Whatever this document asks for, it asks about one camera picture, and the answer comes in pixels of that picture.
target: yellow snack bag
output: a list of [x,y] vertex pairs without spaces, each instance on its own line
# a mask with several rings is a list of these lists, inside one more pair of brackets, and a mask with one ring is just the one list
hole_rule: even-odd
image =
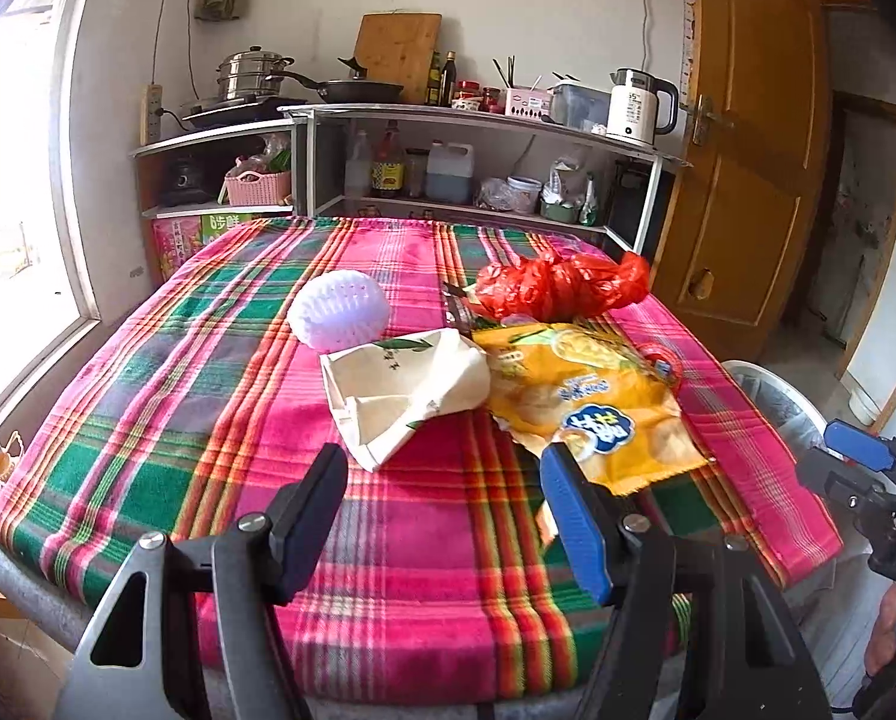
[[706,462],[660,376],[613,332],[573,324],[481,330],[491,413],[540,456],[565,442],[590,482],[627,495]]

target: window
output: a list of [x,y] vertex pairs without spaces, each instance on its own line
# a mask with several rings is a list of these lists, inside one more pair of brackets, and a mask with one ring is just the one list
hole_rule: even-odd
[[14,0],[0,14],[0,401],[89,314],[49,170],[58,2]]

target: frying pan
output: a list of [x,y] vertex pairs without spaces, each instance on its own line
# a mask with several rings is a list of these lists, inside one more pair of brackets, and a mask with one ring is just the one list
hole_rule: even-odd
[[275,79],[275,77],[295,79],[305,89],[315,90],[325,103],[396,103],[398,101],[401,89],[404,88],[401,84],[368,80],[367,69],[360,66],[355,57],[350,57],[350,59],[338,57],[337,61],[355,71],[355,77],[344,80],[315,81],[291,70],[273,71],[268,77],[269,79]]

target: power strip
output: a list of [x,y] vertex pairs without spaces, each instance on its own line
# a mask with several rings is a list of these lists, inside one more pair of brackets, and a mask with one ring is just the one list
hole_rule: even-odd
[[149,83],[144,87],[142,95],[142,126],[140,127],[140,141],[142,146],[149,143],[157,143],[161,140],[161,84]]

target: door handle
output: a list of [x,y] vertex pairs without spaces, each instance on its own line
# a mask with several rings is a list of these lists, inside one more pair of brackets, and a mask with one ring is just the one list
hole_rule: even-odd
[[695,300],[707,300],[711,296],[712,287],[715,285],[715,274],[707,268],[702,268],[691,276],[688,282],[688,295]]
[[694,130],[691,132],[691,143],[694,146],[704,146],[708,142],[708,130],[711,122],[725,129],[734,129],[735,123],[722,114],[715,113],[715,105],[709,95],[699,95],[697,107],[694,110]]

